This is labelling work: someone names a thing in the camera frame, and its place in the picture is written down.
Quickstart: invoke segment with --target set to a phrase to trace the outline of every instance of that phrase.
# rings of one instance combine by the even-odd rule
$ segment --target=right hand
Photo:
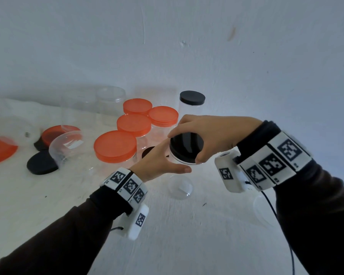
[[[206,162],[218,152],[234,148],[262,123],[248,116],[195,116],[184,115],[178,126],[168,134],[197,133],[204,140],[204,147],[195,159],[196,164]]]

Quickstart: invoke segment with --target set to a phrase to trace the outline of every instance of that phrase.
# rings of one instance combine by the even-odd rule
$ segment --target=white tabletop
[[[13,100],[9,104],[28,120],[44,116],[43,126],[60,124],[58,107]],[[113,129],[98,122],[94,136]],[[79,180],[66,169],[31,174],[26,163],[36,153],[33,146],[19,147],[0,163],[0,258],[99,187],[99,182]],[[168,177],[147,183],[150,212],[139,238],[132,242],[111,232],[90,274],[291,274],[289,248],[279,225],[266,228],[255,217],[256,191],[228,192],[213,159],[193,167],[194,192],[186,200],[170,197]],[[307,274],[297,259],[295,264],[297,275]]]

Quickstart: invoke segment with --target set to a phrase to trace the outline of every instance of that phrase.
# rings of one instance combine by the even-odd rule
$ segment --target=black cable
[[[114,231],[114,230],[123,230],[123,229],[124,229],[123,227],[117,226],[117,227],[115,227],[115,228],[113,228],[113,229],[110,229],[110,232],[111,232],[111,231]]]
[[[269,203],[271,210],[273,211],[275,218],[278,220],[277,217],[277,213],[275,212],[273,206],[271,205],[271,202],[269,201],[269,198],[266,196],[266,194],[264,193],[264,191],[261,191],[261,193],[264,195],[264,197],[266,198],[267,202]],[[289,245],[289,251],[290,251],[290,257],[292,258],[292,274],[295,275],[295,270],[294,270],[294,257],[293,257],[293,250],[292,247]]]

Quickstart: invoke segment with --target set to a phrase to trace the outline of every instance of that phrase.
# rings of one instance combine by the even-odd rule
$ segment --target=left hand
[[[165,173],[191,173],[191,167],[170,162],[165,152],[170,146],[170,139],[154,147],[142,160],[133,165],[132,170],[143,182],[155,179]]]

